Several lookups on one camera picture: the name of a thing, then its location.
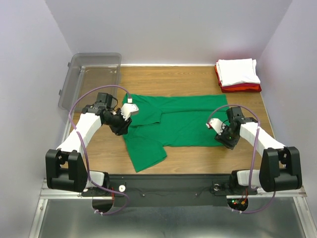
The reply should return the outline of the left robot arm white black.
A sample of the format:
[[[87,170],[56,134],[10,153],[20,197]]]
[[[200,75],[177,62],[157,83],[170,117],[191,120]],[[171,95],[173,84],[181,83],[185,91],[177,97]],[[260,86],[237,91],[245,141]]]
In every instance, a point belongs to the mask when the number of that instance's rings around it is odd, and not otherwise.
[[[68,137],[56,149],[47,151],[48,188],[71,192],[93,188],[98,195],[106,195],[110,191],[109,175],[89,170],[89,163],[83,159],[89,142],[103,125],[109,126],[115,135],[127,134],[131,116],[139,109],[132,98],[116,109],[112,105],[114,99],[108,93],[98,93],[96,101],[82,109],[79,121]]]

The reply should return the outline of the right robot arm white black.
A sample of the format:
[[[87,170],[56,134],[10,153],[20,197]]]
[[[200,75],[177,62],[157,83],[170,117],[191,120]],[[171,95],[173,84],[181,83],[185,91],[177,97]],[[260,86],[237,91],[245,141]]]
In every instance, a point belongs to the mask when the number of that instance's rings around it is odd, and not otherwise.
[[[300,152],[296,147],[288,147],[270,136],[261,128],[258,119],[245,117],[240,106],[226,110],[228,124],[210,117],[206,126],[216,132],[215,140],[228,149],[234,149],[239,139],[243,138],[253,146],[255,157],[262,158],[258,170],[254,168],[255,159],[249,170],[233,171],[228,181],[228,188],[233,193],[240,193],[246,187],[266,192],[297,190],[302,187]]]

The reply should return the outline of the green t-shirt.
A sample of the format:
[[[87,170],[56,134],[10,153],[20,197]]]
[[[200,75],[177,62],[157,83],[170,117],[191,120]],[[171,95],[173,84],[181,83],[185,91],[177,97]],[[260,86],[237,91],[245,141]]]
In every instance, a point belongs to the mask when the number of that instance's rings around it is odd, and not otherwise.
[[[165,147],[221,146],[214,138],[216,132],[208,130],[206,122],[210,114],[226,120],[225,95],[131,97],[139,111],[131,117],[123,139],[136,172],[165,160]]]

